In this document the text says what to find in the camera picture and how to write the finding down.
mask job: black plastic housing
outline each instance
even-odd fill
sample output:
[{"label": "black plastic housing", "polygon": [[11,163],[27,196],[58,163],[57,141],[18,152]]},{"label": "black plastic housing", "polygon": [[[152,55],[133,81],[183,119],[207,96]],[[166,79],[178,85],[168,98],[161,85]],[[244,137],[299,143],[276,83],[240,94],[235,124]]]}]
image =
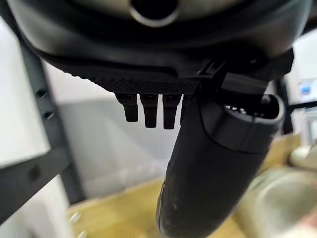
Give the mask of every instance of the black plastic housing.
[{"label": "black plastic housing", "polygon": [[[112,92],[144,94],[192,93],[196,87],[187,80],[201,81],[197,76],[217,60],[215,51],[224,42],[250,45],[259,58],[283,54],[300,36],[312,6],[311,0],[249,0],[199,20],[152,29],[66,0],[7,1],[36,54],[65,72],[97,79]],[[244,55],[234,57],[238,64]],[[166,87],[127,92],[134,82],[149,87],[162,74]]]},{"label": "black plastic housing", "polygon": [[278,97],[270,96],[266,107],[259,118],[212,101],[192,102],[158,202],[158,226],[167,237],[205,238],[230,215],[283,122]]}]

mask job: bolt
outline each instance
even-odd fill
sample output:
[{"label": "bolt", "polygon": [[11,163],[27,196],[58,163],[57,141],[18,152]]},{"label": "bolt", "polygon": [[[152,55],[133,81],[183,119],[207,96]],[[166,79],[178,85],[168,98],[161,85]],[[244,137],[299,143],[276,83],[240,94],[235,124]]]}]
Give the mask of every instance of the bolt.
[{"label": "bolt", "polygon": [[50,119],[52,119],[54,116],[55,116],[55,113],[54,113],[54,112],[46,112],[46,113],[43,114],[43,117],[44,117],[44,119],[46,119],[46,120],[50,120]]},{"label": "bolt", "polygon": [[74,215],[71,216],[69,219],[71,223],[76,224],[81,218],[81,214],[79,212],[76,212]]},{"label": "bolt", "polygon": [[261,99],[261,103],[268,105],[271,102],[271,97],[269,95],[263,95],[262,99]]},{"label": "bolt", "polygon": [[40,89],[36,92],[36,96],[38,96],[39,98],[44,98],[47,94],[48,93],[45,89]]},{"label": "bolt", "polygon": [[88,234],[87,231],[82,231],[82,233],[79,234],[78,238],[87,238]]}]

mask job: white panel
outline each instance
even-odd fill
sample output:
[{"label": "white panel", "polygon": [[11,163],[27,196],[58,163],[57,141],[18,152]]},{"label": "white panel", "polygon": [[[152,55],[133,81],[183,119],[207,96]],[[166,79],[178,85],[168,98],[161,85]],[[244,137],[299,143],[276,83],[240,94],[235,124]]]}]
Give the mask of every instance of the white panel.
[{"label": "white panel", "polygon": [[16,37],[0,18],[0,167],[46,153],[49,143]]}]

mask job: wooden floor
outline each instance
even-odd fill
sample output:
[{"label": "wooden floor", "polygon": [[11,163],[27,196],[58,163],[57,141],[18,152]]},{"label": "wooden floor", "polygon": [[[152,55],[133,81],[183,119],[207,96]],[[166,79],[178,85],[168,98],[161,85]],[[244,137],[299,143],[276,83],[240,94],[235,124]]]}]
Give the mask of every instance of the wooden floor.
[{"label": "wooden floor", "polygon": [[[69,217],[79,212],[74,224],[76,237],[86,231],[88,238],[163,238],[155,223],[161,181],[141,186],[106,199],[98,199],[69,209]],[[228,219],[211,238],[245,238],[235,221]]]}]

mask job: black handle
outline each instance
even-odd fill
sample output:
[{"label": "black handle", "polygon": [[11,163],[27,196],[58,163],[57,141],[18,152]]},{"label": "black handle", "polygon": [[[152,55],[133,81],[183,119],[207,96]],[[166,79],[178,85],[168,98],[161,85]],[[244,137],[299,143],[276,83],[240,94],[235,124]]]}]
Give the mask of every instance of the black handle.
[{"label": "black handle", "polygon": [[167,237],[205,238],[230,215],[283,121],[281,100],[268,97],[257,107],[259,117],[254,110],[248,115],[229,105],[193,100],[158,201],[157,222]]}]

